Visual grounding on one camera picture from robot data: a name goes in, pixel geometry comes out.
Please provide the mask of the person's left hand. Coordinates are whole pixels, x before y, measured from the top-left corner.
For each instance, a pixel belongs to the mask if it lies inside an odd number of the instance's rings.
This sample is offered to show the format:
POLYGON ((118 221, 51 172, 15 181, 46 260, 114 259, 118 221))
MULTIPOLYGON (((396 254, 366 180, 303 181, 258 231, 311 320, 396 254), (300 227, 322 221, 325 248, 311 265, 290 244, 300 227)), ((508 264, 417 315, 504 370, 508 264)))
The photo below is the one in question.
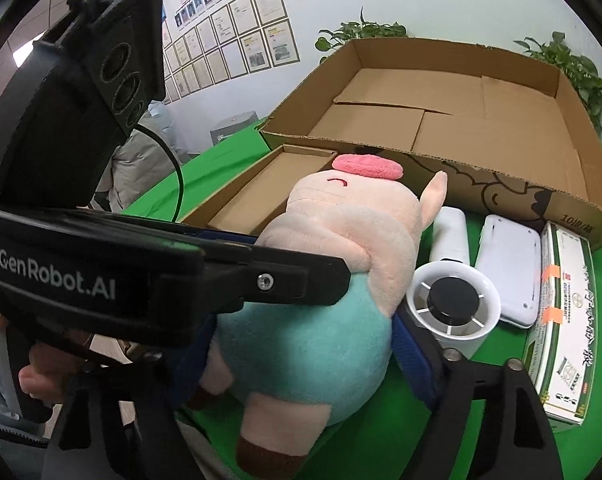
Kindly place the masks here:
MULTIPOLYGON (((0 328, 8 325, 0 313, 0 328)), ((36 344, 28 355, 28 365, 19 372, 21 390, 31 398, 46 403, 61 404, 68 391, 70 379, 80 369, 83 360, 48 344, 36 344)))

